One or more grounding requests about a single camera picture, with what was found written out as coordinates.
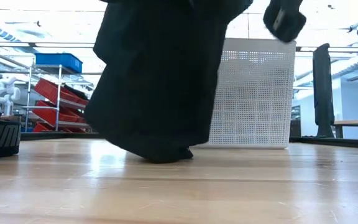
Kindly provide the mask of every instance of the wooden table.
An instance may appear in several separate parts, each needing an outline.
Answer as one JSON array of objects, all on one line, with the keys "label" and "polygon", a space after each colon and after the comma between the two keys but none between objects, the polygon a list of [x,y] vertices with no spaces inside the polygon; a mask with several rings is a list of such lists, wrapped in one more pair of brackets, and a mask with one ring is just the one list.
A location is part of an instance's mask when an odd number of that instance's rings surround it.
[{"label": "wooden table", "polygon": [[357,120],[345,120],[345,121],[335,121],[335,135],[336,138],[343,138],[343,127],[358,127],[358,119]]}]

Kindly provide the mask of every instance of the metal shelving rack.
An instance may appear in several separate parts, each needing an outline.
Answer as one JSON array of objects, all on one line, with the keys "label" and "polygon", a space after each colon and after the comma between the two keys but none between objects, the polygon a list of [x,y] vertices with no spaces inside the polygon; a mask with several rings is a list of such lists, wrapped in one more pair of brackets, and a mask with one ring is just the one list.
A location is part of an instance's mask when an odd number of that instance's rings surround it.
[{"label": "metal shelving rack", "polygon": [[[30,93],[31,93],[31,82],[29,82],[29,85],[27,87],[27,106],[24,106],[23,108],[26,109],[25,111],[25,132],[27,132],[28,128],[28,122],[29,122],[29,113],[32,109],[53,109],[56,110],[56,123],[55,123],[55,130],[58,131],[59,128],[89,128],[89,125],[85,123],[73,123],[73,122],[66,122],[66,121],[59,121],[59,113],[60,113],[60,105],[62,106],[68,106],[75,109],[85,109],[85,105],[81,105],[79,103],[71,102],[68,100],[60,99],[60,90],[61,90],[61,84],[62,84],[62,75],[72,75],[74,74],[71,72],[71,70],[67,69],[63,65],[35,65],[33,64],[30,67],[29,72],[29,80],[32,78],[32,74],[34,70],[43,70],[47,72],[51,69],[58,69],[58,90],[57,90],[57,104],[56,107],[50,107],[50,106],[30,106]],[[42,118],[40,118],[44,123],[49,124]]]}]

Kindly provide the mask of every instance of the blue storage bin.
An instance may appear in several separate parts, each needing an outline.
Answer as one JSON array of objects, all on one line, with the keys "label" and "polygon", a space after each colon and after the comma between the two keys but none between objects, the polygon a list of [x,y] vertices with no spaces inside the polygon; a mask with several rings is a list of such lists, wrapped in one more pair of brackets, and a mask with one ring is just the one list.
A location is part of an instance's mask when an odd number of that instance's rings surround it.
[{"label": "blue storage bin", "polygon": [[36,53],[35,64],[36,65],[63,65],[65,68],[69,70],[64,73],[81,73],[83,62],[80,61],[74,55],[69,53],[62,53],[62,54]]}]

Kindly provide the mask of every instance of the white plastic crate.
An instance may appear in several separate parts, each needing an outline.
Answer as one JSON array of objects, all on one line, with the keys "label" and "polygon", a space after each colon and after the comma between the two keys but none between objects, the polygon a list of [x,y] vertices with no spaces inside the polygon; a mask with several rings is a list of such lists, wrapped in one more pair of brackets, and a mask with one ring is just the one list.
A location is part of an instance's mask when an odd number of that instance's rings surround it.
[{"label": "white plastic crate", "polygon": [[295,45],[226,39],[209,143],[202,147],[288,146]]}]

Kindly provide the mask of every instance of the black garment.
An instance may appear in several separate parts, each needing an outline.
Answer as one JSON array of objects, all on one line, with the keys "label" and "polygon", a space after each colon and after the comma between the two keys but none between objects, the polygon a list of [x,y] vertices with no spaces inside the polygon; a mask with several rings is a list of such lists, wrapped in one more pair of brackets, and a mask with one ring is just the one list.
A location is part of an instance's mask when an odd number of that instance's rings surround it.
[{"label": "black garment", "polygon": [[250,3],[111,2],[94,46],[106,69],[86,120],[114,145],[175,162],[208,141],[226,28]]}]

